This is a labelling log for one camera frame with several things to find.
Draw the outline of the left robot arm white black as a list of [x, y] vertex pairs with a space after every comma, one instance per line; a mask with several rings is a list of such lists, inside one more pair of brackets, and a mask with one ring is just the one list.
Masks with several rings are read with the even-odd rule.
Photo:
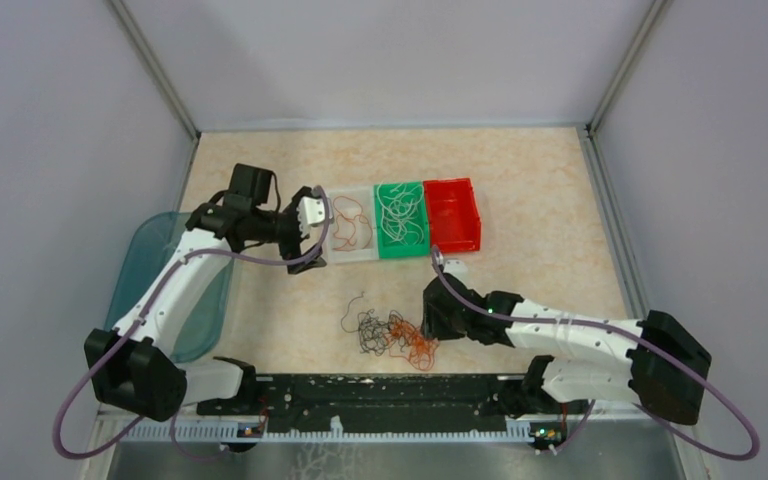
[[302, 187], [286, 206], [267, 209], [275, 181], [271, 170], [236, 165], [228, 187], [190, 214], [170, 259], [135, 306], [112, 329], [88, 335], [87, 379], [100, 403], [159, 422], [205, 401], [221, 400], [237, 414], [257, 406], [251, 365], [216, 358], [182, 366], [171, 355], [196, 304], [230, 261], [290, 274], [324, 266], [324, 242], [308, 250], [302, 244], [312, 229], [328, 229], [325, 190]]

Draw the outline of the aluminium frame post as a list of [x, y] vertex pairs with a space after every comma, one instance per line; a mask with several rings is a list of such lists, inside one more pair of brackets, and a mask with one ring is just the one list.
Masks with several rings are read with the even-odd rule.
[[105, 4], [122, 29], [136, 57], [157, 88], [170, 113], [180, 124], [189, 139], [193, 143], [197, 143], [200, 140], [201, 133], [195, 126], [188, 109], [127, 2], [123, 0], [106, 0]]
[[633, 71], [642, 57], [644, 50], [661, 22], [665, 12], [669, 10], [672, 1], [652, 1], [632, 37], [631, 43], [625, 50], [619, 66], [610, 80], [599, 104], [587, 124], [588, 135], [595, 138], [602, 129], [608, 114], [611, 112], [626, 84], [631, 79]]

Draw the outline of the teal plastic container lid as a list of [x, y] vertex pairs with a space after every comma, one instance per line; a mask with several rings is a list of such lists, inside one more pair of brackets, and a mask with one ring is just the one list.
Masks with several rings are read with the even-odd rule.
[[[190, 214], [163, 212], [140, 225], [132, 236], [104, 322], [110, 330], [162, 272], [185, 230]], [[226, 313], [234, 265], [228, 263], [212, 280], [177, 337], [170, 359], [191, 363], [205, 359], [218, 344]]]

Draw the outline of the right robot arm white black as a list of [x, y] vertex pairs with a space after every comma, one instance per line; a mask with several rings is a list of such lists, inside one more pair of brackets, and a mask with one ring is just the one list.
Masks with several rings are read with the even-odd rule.
[[712, 362], [666, 312], [621, 320], [573, 314], [510, 292], [482, 296], [449, 273], [423, 291], [422, 330], [429, 339], [468, 338], [533, 354], [523, 398], [536, 412], [579, 400], [621, 401], [694, 425], [704, 397], [694, 378], [706, 378]]

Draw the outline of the aluminium frame post right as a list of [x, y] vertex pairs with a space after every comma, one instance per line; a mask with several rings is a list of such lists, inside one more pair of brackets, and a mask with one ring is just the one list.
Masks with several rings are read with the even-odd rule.
[[644, 50], [661, 22], [665, 12], [669, 10], [672, 1], [652, 1], [632, 37], [631, 43], [625, 50], [619, 66], [610, 80], [599, 104], [587, 124], [588, 135], [595, 138], [602, 129], [608, 114], [611, 112], [626, 84], [631, 79], [633, 71], [642, 57]]

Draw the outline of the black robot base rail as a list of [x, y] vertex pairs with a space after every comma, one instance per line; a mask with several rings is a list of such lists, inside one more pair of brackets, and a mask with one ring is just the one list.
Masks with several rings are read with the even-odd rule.
[[258, 374], [229, 399], [198, 403], [202, 416], [266, 417], [269, 433], [324, 433], [338, 418], [350, 434], [500, 432], [528, 416], [582, 414], [522, 374]]

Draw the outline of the white plastic bin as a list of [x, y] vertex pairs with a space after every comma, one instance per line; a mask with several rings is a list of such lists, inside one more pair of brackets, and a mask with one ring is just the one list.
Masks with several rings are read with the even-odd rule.
[[375, 198], [370, 185], [328, 189], [332, 224], [325, 241], [329, 264], [379, 259]]

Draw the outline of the aluminium frame post left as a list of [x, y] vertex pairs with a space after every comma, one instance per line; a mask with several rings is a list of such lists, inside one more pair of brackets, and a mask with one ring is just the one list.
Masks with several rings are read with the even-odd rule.
[[157, 88], [170, 113], [180, 124], [189, 139], [193, 143], [197, 143], [200, 140], [201, 133], [195, 126], [188, 109], [127, 2], [123, 0], [106, 0], [105, 4], [122, 29], [136, 57]]

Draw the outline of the red plastic bin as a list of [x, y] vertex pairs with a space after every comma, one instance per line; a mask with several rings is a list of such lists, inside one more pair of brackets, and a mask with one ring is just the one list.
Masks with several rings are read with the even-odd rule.
[[431, 245], [442, 253], [481, 248], [482, 222], [468, 177], [423, 182]]

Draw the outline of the green plastic bin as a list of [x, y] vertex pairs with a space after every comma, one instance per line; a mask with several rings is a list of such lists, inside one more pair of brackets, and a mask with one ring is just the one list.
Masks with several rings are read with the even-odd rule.
[[427, 256], [431, 236], [423, 183], [376, 184], [373, 194], [379, 257], [392, 260]]

